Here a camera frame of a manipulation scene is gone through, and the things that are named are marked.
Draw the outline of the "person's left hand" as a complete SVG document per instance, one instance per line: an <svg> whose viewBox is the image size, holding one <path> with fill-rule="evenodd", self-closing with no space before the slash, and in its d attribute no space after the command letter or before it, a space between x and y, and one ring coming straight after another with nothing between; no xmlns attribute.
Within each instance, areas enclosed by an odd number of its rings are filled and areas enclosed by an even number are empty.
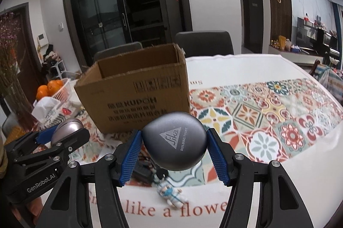
<svg viewBox="0 0 343 228"><path fill-rule="evenodd" d="M40 196L24 196L19 199L8 198L12 212L23 227L36 227L38 218L43 209Z"/></svg>

